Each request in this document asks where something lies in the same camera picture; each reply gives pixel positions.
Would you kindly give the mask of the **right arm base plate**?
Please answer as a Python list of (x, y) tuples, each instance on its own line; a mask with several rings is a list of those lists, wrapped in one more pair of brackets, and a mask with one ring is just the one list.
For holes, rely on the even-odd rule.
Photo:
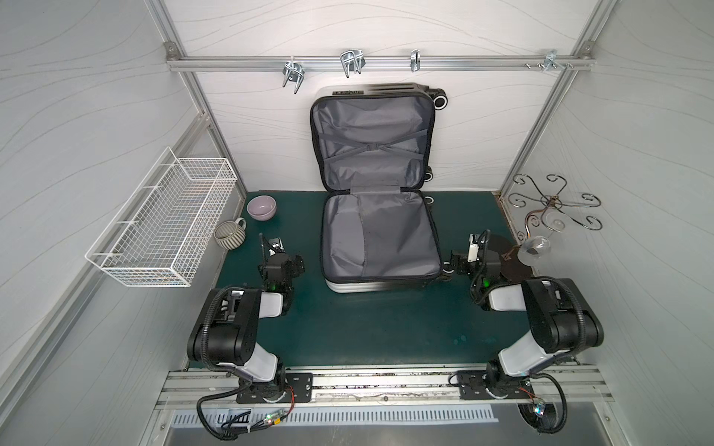
[(485, 370), (452, 373), (447, 384), (459, 390), (459, 399), (466, 401), (526, 399), (534, 395), (524, 378)]

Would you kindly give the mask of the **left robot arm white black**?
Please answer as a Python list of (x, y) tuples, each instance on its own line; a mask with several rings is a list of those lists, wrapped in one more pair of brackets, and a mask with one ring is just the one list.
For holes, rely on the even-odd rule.
[(231, 285), (210, 290), (187, 342), (188, 359), (256, 387), (283, 388), (284, 366), (258, 343), (258, 325), (263, 319), (288, 313), (295, 294), (293, 280), (304, 271), (301, 256), (281, 252), (258, 266), (262, 287)]

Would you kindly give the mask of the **metal hook clamp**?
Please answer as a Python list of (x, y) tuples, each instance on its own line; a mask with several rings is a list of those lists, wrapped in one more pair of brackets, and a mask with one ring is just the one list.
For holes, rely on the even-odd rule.
[(293, 84), (293, 94), (297, 95), (305, 79), (305, 74), (306, 72), (304, 66), (291, 58), (284, 64), (283, 67), (282, 87), (286, 87), (288, 84)]
[(557, 51), (555, 49), (550, 50), (544, 57), (542, 61), (539, 61), (538, 63), (524, 63), (524, 67), (527, 70), (533, 71), (539, 71), (539, 72), (548, 72), (548, 71), (569, 71), (573, 70), (574, 64), (572, 62), (567, 61), (566, 59), (561, 58)]
[(340, 54), (340, 65), (347, 78), (352, 74), (361, 74), (366, 66), (364, 52), (360, 49), (346, 50)]

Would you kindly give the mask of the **green table mat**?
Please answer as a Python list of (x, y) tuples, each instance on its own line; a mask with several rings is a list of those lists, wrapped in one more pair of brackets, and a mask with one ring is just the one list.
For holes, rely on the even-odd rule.
[(277, 191), (276, 215), (249, 220), (247, 240), (227, 254), (217, 284), (260, 285), (260, 238), (278, 237), (306, 271), (295, 282), (285, 316), (258, 326), (258, 343), (289, 367), (488, 362), (528, 328), (522, 312), (482, 310), (470, 281), (386, 292), (338, 294), (324, 280), (320, 262), (323, 191)]

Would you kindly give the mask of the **metal hook clamp middle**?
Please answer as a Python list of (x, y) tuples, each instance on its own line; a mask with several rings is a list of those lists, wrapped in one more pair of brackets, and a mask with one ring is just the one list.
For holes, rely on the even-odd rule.
[(340, 54), (340, 65), (347, 78), (352, 74), (361, 74), (366, 66), (364, 52), (360, 49), (346, 50)]

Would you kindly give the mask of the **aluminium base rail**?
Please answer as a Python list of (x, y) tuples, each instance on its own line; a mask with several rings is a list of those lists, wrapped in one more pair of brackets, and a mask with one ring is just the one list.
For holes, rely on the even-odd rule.
[[(402, 368), (322, 367), (296, 368), (288, 372), (311, 373), (313, 405), (348, 404), (437, 404), (460, 403), (459, 390), (447, 384), (452, 373), (485, 370), (483, 364), (450, 366), (405, 366)], [(599, 369), (593, 365), (567, 364), (546, 371), (544, 378), (526, 378), (534, 395), (558, 403), (611, 403), (614, 397)], [(191, 409), (198, 399), (222, 393), (213, 406), (233, 407), (238, 388), (236, 378), (222, 373), (190, 369), (168, 374), (156, 402), (158, 409)], [(486, 403), (528, 403), (526, 399), (481, 400)]]

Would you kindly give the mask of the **striped ceramic mug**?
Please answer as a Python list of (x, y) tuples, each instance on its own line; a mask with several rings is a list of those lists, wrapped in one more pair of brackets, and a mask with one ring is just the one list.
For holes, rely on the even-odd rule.
[(215, 242), (227, 251), (240, 247), (247, 237), (247, 221), (242, 217), (234, 221), (224, 221), (213, 233)]

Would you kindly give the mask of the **metal hook clamp left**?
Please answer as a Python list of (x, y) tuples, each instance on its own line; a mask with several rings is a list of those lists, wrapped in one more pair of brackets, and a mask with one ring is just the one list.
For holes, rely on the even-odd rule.
[(293, 94), (297, 95), (305, 79), (305, 74), (306, 72), (304, 66), (291, 58), (284, 64), (283, 67), (282, 87), (286, 87), (288, 84), (293, 84)]

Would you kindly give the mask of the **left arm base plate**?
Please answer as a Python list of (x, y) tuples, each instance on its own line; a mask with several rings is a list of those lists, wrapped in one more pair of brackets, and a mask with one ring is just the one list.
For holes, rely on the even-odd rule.
[(309, 403), (312, 400), (314, 375), (311, 373), (278, 374), (271, 382), (249, 385), (236, 397), (239, 404)]

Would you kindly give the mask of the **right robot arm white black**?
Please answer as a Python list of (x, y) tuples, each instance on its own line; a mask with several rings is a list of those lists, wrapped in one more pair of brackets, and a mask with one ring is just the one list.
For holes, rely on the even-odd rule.
[(470, 297), (483, 310), (526, 315), (526, 333), (486, 366), (483, 382), (501, 398), (524, 379), (602, 345), (604, 329), (574, 281), (539, 276), (518, 284), (500, 282), (497, 260), (494, 251), (470, 250), (453, 253), (444, 269), (469, 277)]

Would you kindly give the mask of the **clear wine glass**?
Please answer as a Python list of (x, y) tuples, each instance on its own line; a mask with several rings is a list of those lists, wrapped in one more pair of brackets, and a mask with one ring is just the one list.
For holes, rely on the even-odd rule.
[(517, 258), (522, 264), (534, 267), (539, 260), (550, 254), (554, 237), (565, 230), (565, 223), (561, 219), (551, 223), (532, 219), (527, 228), (527, 236), (518, 249)]

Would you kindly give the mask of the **metal scroll glass stand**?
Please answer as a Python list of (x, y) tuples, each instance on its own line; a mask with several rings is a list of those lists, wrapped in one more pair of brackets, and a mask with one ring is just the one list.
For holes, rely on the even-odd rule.
[[(589, 232), (599, 232), (604, 228), (602, 221), (598, 217), (588, 213), (589, 210), (602, 206), (602, 201), (599, 197), (592, 193), (580, 193), (577, 200), (568, 201), (563, 198), (563, 193), (568, 187), (568, 180), (565, 177), (559, 174), (548, 174), (545, 176), (545, 180), (550, 184), (557, 185), (558, 189), (553, 193), (546, 193), (529, 175), (516, 174), (513, 177), (512, 182), (515, 185), (528, 186), (533, 193), (528, 195), (512, 191), (506, 197), (510, 206), (526, 211), (522, 219), (522, 230), (516, 233), (515, 245), (500, 256), (501, 276), (509, 282), (522, 282), (534, 275), (534, 267), (537, 264), (534, 267), (528, 267), (517, 258), (518, 249), (527, 236), (527, 226), (532, 219), (538, 219), (542, 223), (551, 223), (555, 219), (561, 219), (565, 223), (565, 230), (568, 223), (573, 223)], [(573, 209), (583, 210), (586, 213), (578, 219), (568, 213)]]

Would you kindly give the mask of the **aluminium cross rail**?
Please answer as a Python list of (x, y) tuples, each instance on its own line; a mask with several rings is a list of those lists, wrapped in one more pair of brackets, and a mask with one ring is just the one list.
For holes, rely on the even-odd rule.
[[(530, 71), (524, 63), (538, 63), (548, 53), (506, 56), (436, 56), (420, 51), (421, 66), (418, 72), (485, 72)], [(366, 55), (363, 72), (411, 72), (410, 52), (396, 56)], [(576, 55), (558, 55), (574, 64), (569, 71), (585, 71), (596, 64), (588, 52)], [(305, 72), (341, 72), (340, 56), (180, 56), (177, 50), (167, 50), (167, 65), (173, 72), (281, 72), (284, 64), (293, 58), (304, 66)]]

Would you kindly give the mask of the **purple ceramic bowl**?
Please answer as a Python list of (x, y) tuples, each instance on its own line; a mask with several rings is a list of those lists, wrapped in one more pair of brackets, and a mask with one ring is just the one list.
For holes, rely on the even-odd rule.
[(270, 195), (260, 195), (251, 199), (247, 204), (247, 213), (256, 221), (268, 221), (277, 212), (277, 202)]

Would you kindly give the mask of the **white and black hardshell suitcase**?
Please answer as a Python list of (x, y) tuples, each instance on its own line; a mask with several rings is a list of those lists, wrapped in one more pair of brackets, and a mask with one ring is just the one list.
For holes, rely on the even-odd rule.
[(443, 273), (431, 198), (431, 143), (448, 98), (420, 84), (331, 89), (309, 112), (328, 195), (320, 260), (337, 293), (429, 284)]

